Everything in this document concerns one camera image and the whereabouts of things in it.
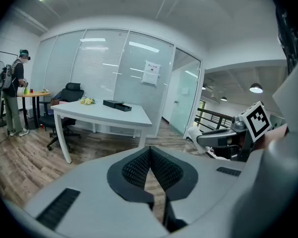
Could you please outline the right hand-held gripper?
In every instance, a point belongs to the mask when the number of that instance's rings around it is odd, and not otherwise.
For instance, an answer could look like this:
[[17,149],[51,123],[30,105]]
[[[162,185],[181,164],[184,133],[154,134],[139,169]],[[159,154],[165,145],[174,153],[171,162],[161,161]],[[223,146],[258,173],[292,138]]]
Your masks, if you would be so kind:
[[256,141],[271,126],[264,105],[259,101],[232,117],[230,128],[203,132],[196,140],[200,146],[212,147],[215,159],[245,162]]

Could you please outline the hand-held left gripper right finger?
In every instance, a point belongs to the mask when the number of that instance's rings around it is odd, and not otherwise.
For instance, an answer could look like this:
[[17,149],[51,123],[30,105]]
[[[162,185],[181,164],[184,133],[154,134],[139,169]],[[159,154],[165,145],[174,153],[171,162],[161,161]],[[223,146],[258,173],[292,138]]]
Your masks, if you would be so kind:
[[150,149],[150,168],[165,192],[160,234],[229,234],[229,194],[245,164],[205,158],[158,147]]

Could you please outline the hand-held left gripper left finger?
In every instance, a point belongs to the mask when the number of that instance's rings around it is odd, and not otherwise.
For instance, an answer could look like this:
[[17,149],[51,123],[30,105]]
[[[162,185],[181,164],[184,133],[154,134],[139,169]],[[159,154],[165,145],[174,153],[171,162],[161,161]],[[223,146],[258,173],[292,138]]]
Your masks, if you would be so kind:
[[128,202],[107,182],[115,162],[138,151],[126,150],[84,162],[36,193],[24,210],[39,215],[65,189],[79,191],[78,197],[56,226],[58,234],[70,238],[163,238],[168,231],[145,203]]

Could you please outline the dark green drawer box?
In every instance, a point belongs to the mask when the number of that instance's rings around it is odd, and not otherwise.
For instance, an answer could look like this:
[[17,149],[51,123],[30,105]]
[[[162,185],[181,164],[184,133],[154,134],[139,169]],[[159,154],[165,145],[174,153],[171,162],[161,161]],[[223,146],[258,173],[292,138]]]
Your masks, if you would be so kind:
[[117,102],[112,100],[103,100],[103,105],[123,112],[129,112],[132,110],[132,107],[126,106],[122,102]]

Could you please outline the person's right forearm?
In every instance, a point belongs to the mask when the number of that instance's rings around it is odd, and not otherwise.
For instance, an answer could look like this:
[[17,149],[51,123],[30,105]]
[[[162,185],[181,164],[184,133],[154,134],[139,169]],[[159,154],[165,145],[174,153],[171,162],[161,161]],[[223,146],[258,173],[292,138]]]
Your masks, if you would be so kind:
[[274,130],[267,131],[254,144],[253,151],[266,149],[274,140],[283,138],[288,133],[288,125],[284,124]]

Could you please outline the black metal railing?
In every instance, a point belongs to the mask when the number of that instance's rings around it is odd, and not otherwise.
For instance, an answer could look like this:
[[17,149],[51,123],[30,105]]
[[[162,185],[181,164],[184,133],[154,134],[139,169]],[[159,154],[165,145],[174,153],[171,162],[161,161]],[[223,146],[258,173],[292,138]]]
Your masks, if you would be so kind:
[[230,128],[231,120],[230,116],[198,108],[193,125],[197,126],[201,132],[209,132]]

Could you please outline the white desk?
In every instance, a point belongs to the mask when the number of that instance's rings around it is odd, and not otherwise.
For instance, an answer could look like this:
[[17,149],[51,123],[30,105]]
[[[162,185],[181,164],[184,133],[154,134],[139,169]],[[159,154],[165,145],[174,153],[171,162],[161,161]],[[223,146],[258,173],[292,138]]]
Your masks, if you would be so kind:
[[132,107],[131,111],[119,111],[103,105],[103,100],[101,99],[97,99],[96,103],[92,105],[83,105],[80,101],[75,101],[52,106],[56,132],[65,161],[68,164],[72,163],[62,129],[61,118],[71,118],[92,124],[139,130],[141,133],[138,146],[143,148],[152,123],[142,106],[133,104],[128,104],[128,106]]

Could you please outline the white paper sign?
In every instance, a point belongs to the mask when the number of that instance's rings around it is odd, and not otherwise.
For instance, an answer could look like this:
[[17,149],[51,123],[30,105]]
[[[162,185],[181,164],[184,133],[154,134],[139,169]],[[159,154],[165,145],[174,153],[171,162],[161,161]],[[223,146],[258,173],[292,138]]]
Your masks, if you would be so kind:
[[157,86],[160,68],[160,64],[156,64],[147,60],[143,70],[143,77],[141,83]]

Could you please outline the black office chair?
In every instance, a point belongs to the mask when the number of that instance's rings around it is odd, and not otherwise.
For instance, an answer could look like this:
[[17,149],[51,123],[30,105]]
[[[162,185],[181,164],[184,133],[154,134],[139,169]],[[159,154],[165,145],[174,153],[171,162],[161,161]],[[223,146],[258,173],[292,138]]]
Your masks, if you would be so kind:
[[[80,88],[80,83],[67,83],[65,88],[62,89],[57,95],[55,95],[54,99],[59,99],[60,101],[66,102],[75,102],[78,101],[84,95],[84,91]],[[52,145],[59,140],[57,133],[55,132],[56,124],[54,120],[54,111],[52,109],[48,109],[48,104],[50,102],[43,101],[39,102],[44,105],[45,114],[39,118],[40,124],[44,126],[44,128],[51,128],[52,132],[49,133],[50,138],[54,136],[54,138],[47,145],[47,149],[49,151],[52,150]],[[69,126],[75,125],[76,120],[72,118],[61,118],[62,129],[65,137],[69,136],[77,136],[81,139],[81,135],[79,133],[74,133]]]

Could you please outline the round wooden table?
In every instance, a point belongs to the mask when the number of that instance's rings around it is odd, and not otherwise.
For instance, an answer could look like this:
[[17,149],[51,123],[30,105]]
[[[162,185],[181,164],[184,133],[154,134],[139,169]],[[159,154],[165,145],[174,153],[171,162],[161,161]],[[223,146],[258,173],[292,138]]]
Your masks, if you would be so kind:
[[[40,118],[40,97],[49,96],[50,92],[43,93],[42,91],[33,91],[28,94],[18,93],[17,96],[22,98],[22,110],[23,110],[23,118],[25,127],[29,130],[34,130],[39,128],[39,118]],[[33,111],[33,119],[28,121],[27,119],[27,111],[26,111],[26,104],[25,99],[31,98],[32,100],[32,111]]]

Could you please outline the person's black printed shirt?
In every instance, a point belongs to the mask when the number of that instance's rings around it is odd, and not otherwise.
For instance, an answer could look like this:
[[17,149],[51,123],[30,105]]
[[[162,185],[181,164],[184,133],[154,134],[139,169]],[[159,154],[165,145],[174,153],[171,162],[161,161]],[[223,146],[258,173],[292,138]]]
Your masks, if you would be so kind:
[[276,7],[278,39],[286,56],[288,74],[298,63],[298,0],[273,0]]

